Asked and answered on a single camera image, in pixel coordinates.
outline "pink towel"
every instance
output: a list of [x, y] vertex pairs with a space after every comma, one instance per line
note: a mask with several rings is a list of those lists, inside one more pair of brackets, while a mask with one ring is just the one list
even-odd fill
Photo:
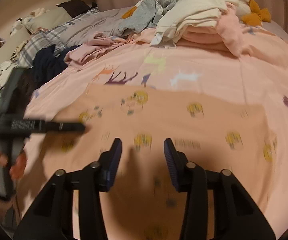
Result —
[[96, 32], [80, 47], [68, 52], [64, 62], [69, 66], [81, 68], [87, 62], [127, 43], [129, 40], [116, 36], [107, 37], [101, 32]]
[[216, 26], [217, 33], [229, 51], [236, 57], [242, 54], [244, 49], [243, 31], [236, 16], [235, 6], [227, 3], [228, 12], [223, 13]]

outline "deer print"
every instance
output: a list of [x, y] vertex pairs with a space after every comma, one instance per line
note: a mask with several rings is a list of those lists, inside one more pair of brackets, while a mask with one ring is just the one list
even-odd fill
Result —
[[92, 79], [92, 82], [98, 81], [100, 79], [100, 75], [109, 75], [112, 72], [114, 72], [114, 70], [117, 70], [117, 69], [118, 69], [118, 67], [113, 69], [113, 66], [111, 66], [111, 65], [106, 67], [106, 64], [105, 64], [105, 67]]
[[190, 74], [184, 74], [179, 72], [178, 74], [175, 75], [173, 79], [170, 79], [172, 87], [177, 86], [177, 82], [179, 80], [187, 80], [187, 81], [197, 81], [199, 77], [201, 77], [201, 74], [195, 74], [195, 73], [190, 73]]
[[108, 80], [108, 82], [106, 82], [105, 84], [125, 85], [126, 82], [131, 81], [133, 78], [135, 78], [135, 77], [137, 76], [137, 72], [136, 72], [134, 76], [132, 76], [132, 77], [129, 78], [129, 79], [126, 79], [127, 73], [124, 72], [124, 77], [123, 77], [123, 79], [118, 80], [118, 81], [117, 81], [117, 80], [115, 81], [115, 79], [116, 79], [120, 74], [121, 74], [121, 71], [120, 71], [115, 77], [113, 77], [113, 76], [114, 76], [114, 72], [113, 72], [112, 76], [110, 77], [110, 79]]

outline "metal screw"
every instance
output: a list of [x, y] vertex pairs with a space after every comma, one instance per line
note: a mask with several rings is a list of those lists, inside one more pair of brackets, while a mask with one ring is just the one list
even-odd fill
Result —
[[225, 176], [231, 176], [231, 171], [228, 170], [228, 169], [223, 170], [222, 173], [223, 173]]
[[186, 163], [186, 167], [189, 169], [194, 169], [196, 167], [196, 164], [193, 162], [188, 162]]
[[100, 163], [99, 163], [99, 162], [92, 162], [92, 163], [90, 164], [90, 166], [91, 166], [91, 168], [95, 169], [95, 168], [100, 167]]
[[58, 176], [58, 177], [60, 177], [60, 176], [64, 175], [64, 173], [65, 173], [65, 170], [57, 170], [57, 171], [55, 172], [55, 175]]

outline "plaid blanket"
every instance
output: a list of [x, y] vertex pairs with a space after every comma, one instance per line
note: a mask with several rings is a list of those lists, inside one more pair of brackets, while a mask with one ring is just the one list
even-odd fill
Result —
[[43, 48], [47, 48], [52, 44], [56, 45], [54, 56], [59, 55], [67, 47], [60, 40], [60, 35], [72, 25], [88, 18], [91, 14], [99, 12], [97, 9], [91, 9], [86, 13], [76, 16], [69, 22], [53, 28], [46, 32], [37, 32], [31, 37], [29, 42], [24, 46], [19, 54], [18, 64], [21, 67], [31, 68], [37, 52]]

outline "black handle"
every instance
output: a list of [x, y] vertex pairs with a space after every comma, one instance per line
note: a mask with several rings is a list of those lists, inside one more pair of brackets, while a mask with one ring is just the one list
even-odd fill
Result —
[[13, 141], [0, 140], [0, 152], [8, 158], [7, 165], [0, 166], [0, 196], [8, 199], [14, 195], [13, 181], [10, 176], [10, 169], [15, 163], [12, 159], [12, 144]]

